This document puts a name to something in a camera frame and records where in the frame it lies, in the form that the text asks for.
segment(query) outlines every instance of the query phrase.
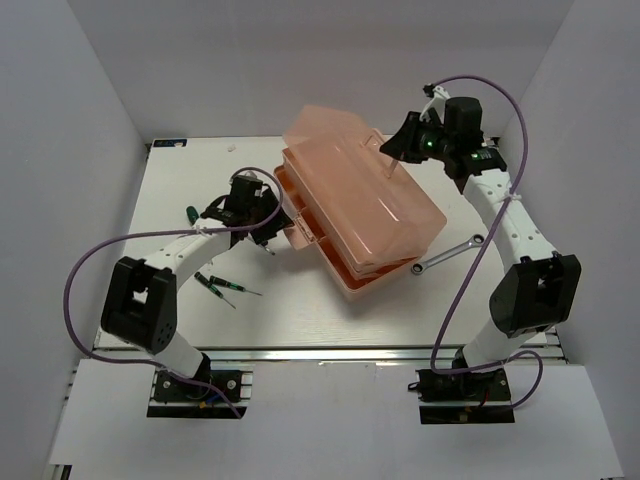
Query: translucent lid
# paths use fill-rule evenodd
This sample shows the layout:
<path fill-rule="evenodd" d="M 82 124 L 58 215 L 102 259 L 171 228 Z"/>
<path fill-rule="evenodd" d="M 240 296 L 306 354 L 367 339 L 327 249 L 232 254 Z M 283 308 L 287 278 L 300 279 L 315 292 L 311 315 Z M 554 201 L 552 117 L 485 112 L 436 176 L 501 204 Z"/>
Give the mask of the translucent lid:
<path fill-rule="evenodd" d="M 446 217 L 357 115 L 307 105 L 284 140 L 291 163 L 325 218 L 318 218 L 356 271 L 424 255 Z"/>

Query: silver wrench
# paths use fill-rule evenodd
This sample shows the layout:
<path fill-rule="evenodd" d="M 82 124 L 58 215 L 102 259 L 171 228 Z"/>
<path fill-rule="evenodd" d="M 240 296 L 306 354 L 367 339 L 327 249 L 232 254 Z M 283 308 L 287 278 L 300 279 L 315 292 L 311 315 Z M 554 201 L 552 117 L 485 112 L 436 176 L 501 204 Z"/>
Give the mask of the silver wrench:
<path fill-rule="evenodd" d="M 434 265 L 437 265 L 445 260 L 449 260 L 451 257 L 455 257 L 456 255 L 460 255 L 462 252 L 466 252 L 467 250 L 471 250 L 472 248 L 480 248 L 484 243 L 484 237 L 478 233 L 472 235 L 469 240 L 464 243 L 461 243 L 457 247 L 453 247 L 446 252 L 442 252 L 440 255 L 436 255 L 429 260 L 425 260 L 424 262 L 414 263 L 411 266 L 411 273 L 414 275 L 422 275 L 427 268 L 431 268 Z"/>

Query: tabletop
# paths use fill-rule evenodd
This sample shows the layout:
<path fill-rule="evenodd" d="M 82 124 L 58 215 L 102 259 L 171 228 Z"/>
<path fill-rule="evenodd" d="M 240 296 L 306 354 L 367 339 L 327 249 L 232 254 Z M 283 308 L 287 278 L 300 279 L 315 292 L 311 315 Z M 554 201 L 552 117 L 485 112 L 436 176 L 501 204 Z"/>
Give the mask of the tabletop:
<path fill-rule="evenodd" d="M 273 171 L 282 163 L 280 137 L 197 138 L 179 147 L 153 147 L 136 203 L 130 232 L 189 228 L 185 209 L 204 210 L 228 193 L 237 169 L 255 166 Z M 447 217 L 447 225 L 425 258 L 457 245 L 486 228 L 460 195 L 442 164 L 428 161 L 407 170 Z M 124 254 L 138 258 L 172 240 L 132 240 Z M 233 310 L 188 280 L 178 294 L 178 329 L 201 348 L 406 347 L 434 343 L 445 313 L 475 252 L 466 252 L 416 277 L 407 274 L 355 302 L 348 302 L 325 270 L 314 248 L 294 251 L 284 235 L 269 242 L 269 255 L 250 241 L 213 259 L 206 276 L 239 283 L 264 296 L 224 291 Z M 494 246 L 487 250 L 444 339 L 446 345 L 470 341 L 489 319 L 489 296 L 503 277 Z M 530 343 L 545 343 L 538 335 Z M 96 346 L 121 347 L 100 332 Z"/>

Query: orange plastic box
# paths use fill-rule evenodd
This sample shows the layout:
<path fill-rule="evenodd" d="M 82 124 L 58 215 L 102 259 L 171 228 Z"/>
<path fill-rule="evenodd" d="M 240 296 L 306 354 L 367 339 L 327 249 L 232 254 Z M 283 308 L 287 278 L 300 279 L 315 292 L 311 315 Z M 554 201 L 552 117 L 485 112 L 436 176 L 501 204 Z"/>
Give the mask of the orange plastic box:
<path fill-rule="evenodd" d="M 284 134 L 275 170 L 297 211 L 291 245 L 316 245 L 348 299 L 404 273 L 447 223 L 411 175 L 378 149 L 380 132 L 357 115 L 305 106 Z"/>

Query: white wall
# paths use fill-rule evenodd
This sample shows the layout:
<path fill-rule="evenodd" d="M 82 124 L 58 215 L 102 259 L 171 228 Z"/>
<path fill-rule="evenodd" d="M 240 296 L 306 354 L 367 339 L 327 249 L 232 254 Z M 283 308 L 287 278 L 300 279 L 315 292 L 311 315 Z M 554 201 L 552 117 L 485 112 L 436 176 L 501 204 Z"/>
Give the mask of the white wall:
<path fill-rule="evenodd" d="M 73 262 L 128 226 L 139 135 L 64 0 L 0 14 L 0 476 L 39 479 L 77 353 L 62 320 Z M 111 266 L 92 262 L 75 320 L 95 335 Z"/>
<path fill-rule="evenodd" d="M 386 132 L 458 73 L 520 97 L 572 0 L 69 0 L 145 140 L 280 135 L 305 103 Z M 502 133 L 498 96 L 487 117 Z"/>
<path fill-rule="evenodd" d="M 576 0 L 524 96 L 531 156 L 521 192 L 583 266 L 560 330 L 584 363 L 628 478 L 640 478 L 640 2 Z M 504 147 L 519 155 L 509 123 Z"/>

